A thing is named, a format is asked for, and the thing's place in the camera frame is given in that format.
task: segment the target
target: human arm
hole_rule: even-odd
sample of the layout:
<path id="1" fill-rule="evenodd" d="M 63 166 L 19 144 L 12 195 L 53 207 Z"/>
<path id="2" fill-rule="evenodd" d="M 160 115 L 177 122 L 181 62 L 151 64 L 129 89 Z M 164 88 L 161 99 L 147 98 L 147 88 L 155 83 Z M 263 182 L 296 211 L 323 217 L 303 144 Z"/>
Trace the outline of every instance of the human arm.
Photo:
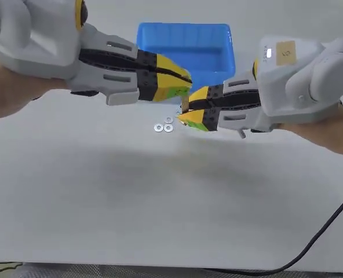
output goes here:
<path id="1" fill-rule="evenodd" d="M 302 138 L 343 155 L 343 106 L 337 114 L 319 123 L 282 124 L 279 129 L 293 132 Z"/>
<path id="2" fill-rule="evenodd" d="M 20 75 L 0 64 L 0 118 L 18 112 L 49 90 L 65 88 L 63 80 Z"/>

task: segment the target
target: led light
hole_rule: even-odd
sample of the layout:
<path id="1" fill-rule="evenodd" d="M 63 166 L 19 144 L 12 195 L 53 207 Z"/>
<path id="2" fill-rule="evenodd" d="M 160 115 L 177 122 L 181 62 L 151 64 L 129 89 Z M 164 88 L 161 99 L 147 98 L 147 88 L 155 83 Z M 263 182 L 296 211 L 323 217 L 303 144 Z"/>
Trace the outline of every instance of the led light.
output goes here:
<path id="1" fill-rule="evenodd" d="M 271 58 L 272 57 L 272 48 L 268 48 L 267 49 L 267 58 Z"/>

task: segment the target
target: blue plastic bin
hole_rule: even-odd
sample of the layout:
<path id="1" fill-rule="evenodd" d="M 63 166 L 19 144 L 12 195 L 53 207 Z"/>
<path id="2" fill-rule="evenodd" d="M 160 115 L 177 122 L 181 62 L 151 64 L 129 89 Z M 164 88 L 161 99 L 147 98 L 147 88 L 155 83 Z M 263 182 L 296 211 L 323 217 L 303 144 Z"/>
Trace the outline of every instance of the blue plastic bin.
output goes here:
<path id="1" fill-rule="evenodd" d="M 226 24 L 141 23 L 137 44 L 187 69 L 194 83 L 191 92 L 235 75 L 231 30 Z"/>

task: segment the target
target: label sticker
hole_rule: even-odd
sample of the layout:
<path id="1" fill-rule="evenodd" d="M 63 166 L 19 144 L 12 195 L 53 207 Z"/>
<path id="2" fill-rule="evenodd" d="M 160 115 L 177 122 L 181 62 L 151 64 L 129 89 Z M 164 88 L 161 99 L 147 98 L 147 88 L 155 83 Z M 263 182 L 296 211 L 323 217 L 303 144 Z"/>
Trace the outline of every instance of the label sticker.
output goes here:
<path id="1" fill-rule="evenodd" d="M 276 44 L 276 65 L 291 65 L 297 62 L 295 41 Z"/>

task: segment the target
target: white table surface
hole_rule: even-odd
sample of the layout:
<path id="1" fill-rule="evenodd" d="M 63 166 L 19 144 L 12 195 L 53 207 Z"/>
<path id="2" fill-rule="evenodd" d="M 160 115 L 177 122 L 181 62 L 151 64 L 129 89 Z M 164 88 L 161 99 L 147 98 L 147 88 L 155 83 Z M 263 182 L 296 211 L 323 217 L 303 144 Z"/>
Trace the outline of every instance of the white table surface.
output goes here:
<path id="1" fill-rule="evenodd" d="M 197 3 L 87 0 L 130 40 L 142 21 L 228 23 L 238 72 L 265 34 L 343 36 L 343 0 Z M 343 201 L 343 157 L 281 131 L 153 131 L 174 112 L 57 91 L 0 120 L 0 261 L 276 268 Z M 343 271 L 343 213 L 293 269 Z"/>

